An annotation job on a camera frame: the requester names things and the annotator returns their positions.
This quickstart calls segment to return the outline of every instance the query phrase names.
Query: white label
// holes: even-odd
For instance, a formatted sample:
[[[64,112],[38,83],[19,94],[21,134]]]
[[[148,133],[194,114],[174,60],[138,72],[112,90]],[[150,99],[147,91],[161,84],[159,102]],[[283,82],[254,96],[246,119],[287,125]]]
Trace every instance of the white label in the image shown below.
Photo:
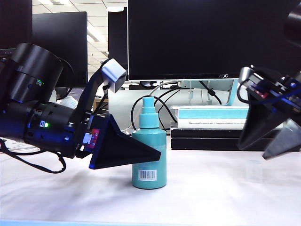
[[[138,170],[138,180],[141,181],[156,181],[157,170]]]
[[[44,127],[45,126],[45,121],[40,121],[40,127]]]

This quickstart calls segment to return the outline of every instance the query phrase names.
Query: ceiling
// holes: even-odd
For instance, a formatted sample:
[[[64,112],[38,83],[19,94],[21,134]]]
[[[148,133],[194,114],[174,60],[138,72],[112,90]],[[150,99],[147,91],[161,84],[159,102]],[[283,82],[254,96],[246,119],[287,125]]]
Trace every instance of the ceiling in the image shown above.
[[[88,72],[94,73],[108,53],[108,8],[126,7],[127,0],[51,0],[54,4],[42,4],[43,0],[32,0],[32,13],[58,13],[86,11],[88,27],[95,28],[101,41],[88,41]]]

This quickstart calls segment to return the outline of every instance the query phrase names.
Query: bottle cap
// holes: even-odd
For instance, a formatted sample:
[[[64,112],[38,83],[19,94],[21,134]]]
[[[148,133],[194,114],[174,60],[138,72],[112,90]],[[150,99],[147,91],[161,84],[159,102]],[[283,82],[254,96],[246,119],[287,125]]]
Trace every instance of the bottle cap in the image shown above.
[[[139,116],[140,128],[159,127],[159,114],[154,107],[154,97],[143,97],[142,113]]]

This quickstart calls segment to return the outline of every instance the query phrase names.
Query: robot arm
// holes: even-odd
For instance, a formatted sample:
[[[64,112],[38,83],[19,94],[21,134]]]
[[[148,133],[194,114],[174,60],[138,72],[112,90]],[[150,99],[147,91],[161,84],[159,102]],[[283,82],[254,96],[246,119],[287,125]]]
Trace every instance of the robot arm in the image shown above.
[[[245,67],[241,70],[241,85],[246,86],[248,100],[243,100],[249,104],[249,112],[244,130],[239,139],[238,147],[245,149],[258,139],[265,136],[272,129],[288,119],[294,121],[296,126],[301,124],[301,83],[299,79],[290,76],[283,76],[278,72],[264,68]],[[290,151],[301,145],[300,139],[288,142],[288,131],[292,126],[292,121],[287,123],[274,141],[266,148],[264,158]]]
[[[160,152],[122,133],[112,115],[91,112],[102,83],[116,92],[124,82],[126,71],[114,59],[91,77],[75,110],[48,102],[62,69],[49,51],[17,46],[0,72],[0,137],[68,158],[92,154],[91,169],[160,159]]]

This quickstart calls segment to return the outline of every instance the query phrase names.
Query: computer monitor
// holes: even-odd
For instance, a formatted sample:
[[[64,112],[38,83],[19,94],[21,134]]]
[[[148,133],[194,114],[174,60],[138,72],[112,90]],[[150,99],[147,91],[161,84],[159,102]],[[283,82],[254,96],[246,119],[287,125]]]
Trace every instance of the computer monitor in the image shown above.
[[[32,0],[0,0],[0,49],[15,48],[32,37]]]
[[[109,59],[114,58],[127,70],[127,8],[108,12]]]
[[[88,80],[87,13],[33,14],[32,20],[32,42],[63,58],[74,69],[75,78],[63,62],[64,69],[56,87],[85,87]]]
[[[128,0],[130,80],[238,78],[255,65],[301,69],[284,36],[300,0]]]

